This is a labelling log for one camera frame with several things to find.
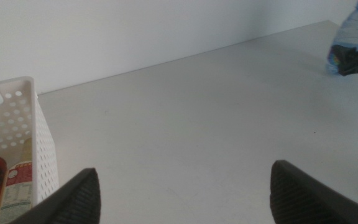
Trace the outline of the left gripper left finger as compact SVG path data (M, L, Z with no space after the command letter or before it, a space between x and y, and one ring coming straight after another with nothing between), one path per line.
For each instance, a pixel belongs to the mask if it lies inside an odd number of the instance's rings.
M55 193L13 220L16 224L99 224L101 191L95 168L86 168Z

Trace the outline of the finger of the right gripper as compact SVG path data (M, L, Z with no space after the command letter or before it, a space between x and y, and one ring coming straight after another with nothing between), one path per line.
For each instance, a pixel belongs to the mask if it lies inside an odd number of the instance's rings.
M329 58L333 60L334 68L342 76L358 74L358 50L341 45L331 47Z

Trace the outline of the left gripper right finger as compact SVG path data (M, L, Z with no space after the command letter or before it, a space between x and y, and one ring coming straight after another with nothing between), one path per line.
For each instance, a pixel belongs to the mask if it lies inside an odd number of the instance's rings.
M358 203L285 160L272 165L270 209L275 223L358 224Z

